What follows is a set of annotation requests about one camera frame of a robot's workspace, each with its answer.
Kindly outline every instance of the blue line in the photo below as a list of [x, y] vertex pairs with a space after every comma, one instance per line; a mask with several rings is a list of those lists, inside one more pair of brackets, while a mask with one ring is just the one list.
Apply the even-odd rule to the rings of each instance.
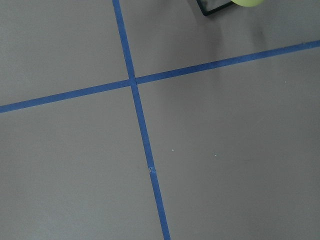
[[85, 95], [101, 93], [109, 90], [129, 87], [129, 86], [130, 86], [129, 80], [123, 80], [123, 81], [112, 82], [112, 83], [103, 84], [99, 86], [92, 86], [92, 87], [83, 88], [79, 90], [68, 91], [68, 92], [59, 93], [55, 95], [44, 96], [44, 97], [35, 98], [27, 101], [21, 101], [21, 102], [0, 106], [0, 113], [10, 112], [10, 111], [19, 110], [19, 109], [25, 109], [29, 107], [42, 105], [42, 104], [49, 104], [49, 103], [66, 100], [66, 99], [73, 99], [73, 98], [77, 98]]
[[112, 3], [113, 3], [115, 18], [116, 18], [116, 22], [119, 30], [120, 39], [121, 39], [125, 64], [126, 64], [129, 81], [131, 85], [135, 111], [136, 111], [136, 115], [137, 115], [138, 123], [140, 127], [146, 162], [150, 171], [151, 184], [153, 188], [156, 207], [158, 210], [158, 215], [160, 218], [162, 234], [163, 234], [164, 240], [170, 240], [171, 238], [170, 238], [165, 208], [164, 208], [164, 204], [161, 197], [160, 186], [158, 182], [157, 172], [155, 169], [154, 157], [152, 154], [151, 145], [149, 141], [146, 120], [145, 120], [144, 111], [141, 103], [138, 85], [136, 82], [134, 64], [133, 64], [131, 53], [130, 53], [125, 23], [123, 20], [119, 0], [112, 0]]
[[281, 47], [281, 48], [276, 48], [276, 49], [267, 50], [267, 51], [261, 51], [261, 52], [252, 53], [252, 54], [243, 55], [243, 56], [236, 56], [236, 57], [227, 58], [219, 61], [212, 61], [212, 62], [199, 64], [195, 66], [188, 66], [188, 67], [175, 69], [171, 71], [155, 73], [147, 76], [141, 76], [136, 78], [136, 82], [137, 84], [144, 84], [144, 83], [149, 83], [157, 80], [177, 77], [181, 75], [201, 72], [201, 71], [210, 70], [210, 69], [221, 68], [221, 67], [225, 67], [233, 64], [239, 64], [239, 63], [249, 62], [257, 59], [264, 59], [264, 58], [274, 57], [277, 55], [288, 54], [288, 53], [293, 53], [301, 50], [318, 48], [318, 47], [320, 47], [320, 40], [310, 41], [310, 42], [301, 43], [297, 45]]

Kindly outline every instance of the concrete floor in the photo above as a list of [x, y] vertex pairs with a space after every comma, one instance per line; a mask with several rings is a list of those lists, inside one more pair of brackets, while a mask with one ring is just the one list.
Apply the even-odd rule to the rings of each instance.
[[320, 239], [320, 1], [0, 3], [0, 239]]

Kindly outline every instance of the black frame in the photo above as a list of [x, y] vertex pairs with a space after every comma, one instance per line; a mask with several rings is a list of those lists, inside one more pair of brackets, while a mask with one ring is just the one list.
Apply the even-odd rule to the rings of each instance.
[[233, 5], [233, 4], [235, 4], [233, 1], [229, 1], [229, 2], [227, 2], [227, 3], [225, 3], [225, 4], [221, 5], [221, 6], [218, 6], [218, 7], [214, 8], [214, 9], [212, 9], [210, 11], [207, 11], [204, 8], [204, 6], [202, 5], [201, 0], [196, 0], [196, 2], [198, 3], [198, 5], [199, 5], [199, 7], [201, 9], [201, 12], [202, 12], [202, 14], [204, 16], [208, 16], [208, 15], [214, 14], [214, 13], [216, 13], [216, 12], [222, 10], [222, 9], [225, 9], [226, 7], [229, 7], [229, 6]]

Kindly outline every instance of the black object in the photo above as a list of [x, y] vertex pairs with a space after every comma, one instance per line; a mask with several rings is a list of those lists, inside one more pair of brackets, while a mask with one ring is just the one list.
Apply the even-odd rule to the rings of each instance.
[[225, 4], [221, 5], [221, 6], [218, 6], [218, 7], [214, 8], [214, 9], [208, 10], [206, 8], [206, 6], [204, 5], [204, 1], [203, 0], [196, 0], [196, 1], [197, 1], [198, 5], [199, 5], [199, 7], [201, 9], [201, 12], [202, 12], [202, 14], [204, 16], [211, 15], [213, 13], [216, 13], [216, 12], [222, 10], [222, 9], [225, 9], [225, 8], [235, 4], [233, 1], [229, 1], [229, 2], [227, 2], [227, 3], [225, 3]]

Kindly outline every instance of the yellow ball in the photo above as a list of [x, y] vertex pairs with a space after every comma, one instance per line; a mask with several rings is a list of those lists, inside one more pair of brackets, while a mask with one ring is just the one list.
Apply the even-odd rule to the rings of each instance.
[[254, 7], [261, 4], [264, 0], [232, 0], [235, 4], [243, 7]]

